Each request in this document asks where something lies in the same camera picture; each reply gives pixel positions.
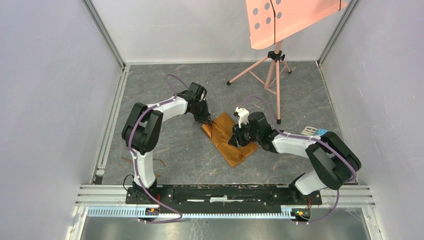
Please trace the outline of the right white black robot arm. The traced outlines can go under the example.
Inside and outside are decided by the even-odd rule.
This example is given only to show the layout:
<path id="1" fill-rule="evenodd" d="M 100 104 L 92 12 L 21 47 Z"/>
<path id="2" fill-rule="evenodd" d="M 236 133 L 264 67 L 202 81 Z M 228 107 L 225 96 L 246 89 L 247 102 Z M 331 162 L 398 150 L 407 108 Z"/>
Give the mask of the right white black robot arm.
<path id="1" fill-rule="evenodd" d="M 325 188 L 338 190 L 354 181 L 362 163 L 343 140 L 334 132 L 305 136 L 273 129 L 263 112 L 249 113 L 237 107 L 234 115 L 238 122 L 232 127 L 228 143 L 245 147 L 257 143 L 265 151 L 275 154 L 291 154 L 309 159 L 313 171 L 303 173 L 290 186 L 289 199 L 302 204 L 309 194 Z"/>

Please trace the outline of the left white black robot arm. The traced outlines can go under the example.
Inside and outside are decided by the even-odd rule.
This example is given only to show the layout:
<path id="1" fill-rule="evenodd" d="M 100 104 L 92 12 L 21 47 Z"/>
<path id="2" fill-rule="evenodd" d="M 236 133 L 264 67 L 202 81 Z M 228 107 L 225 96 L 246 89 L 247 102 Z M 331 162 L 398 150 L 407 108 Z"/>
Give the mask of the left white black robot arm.
<path id="1" fill-rule="evenodd" d="M 187 90 L 174 94 L 164 101 L 143 104 L 136 103 L 125 122 L 121 137 L 133 160 L 134 179 L 132 190 L 145 204 L 157 198 L 157 177 L 153 169 L 153 150 L 156 147 L 162 123 L 180 115 L 192 114 L 198 124 L 213 123 L 206 101 L 207 90 L 192 82 Z"/>

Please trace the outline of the orange cloth napkin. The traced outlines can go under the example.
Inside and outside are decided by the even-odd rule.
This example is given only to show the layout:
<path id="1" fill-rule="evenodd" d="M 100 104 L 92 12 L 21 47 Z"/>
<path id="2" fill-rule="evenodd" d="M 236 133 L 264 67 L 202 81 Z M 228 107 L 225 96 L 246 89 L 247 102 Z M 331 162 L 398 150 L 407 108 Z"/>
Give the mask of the orange cloth napkin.
<path id="1" fill-rule="evenodd" d="M 257 144 L 254 142 L 240 147 L 235 147 L 228 143 L 232 136 L 232 127 L 234 124 L 235 122 L 224 112 L 212 124 L 204 123 L 201 126 L 202 131 L 231 167 L 241 164 L 258 149 Z"/>

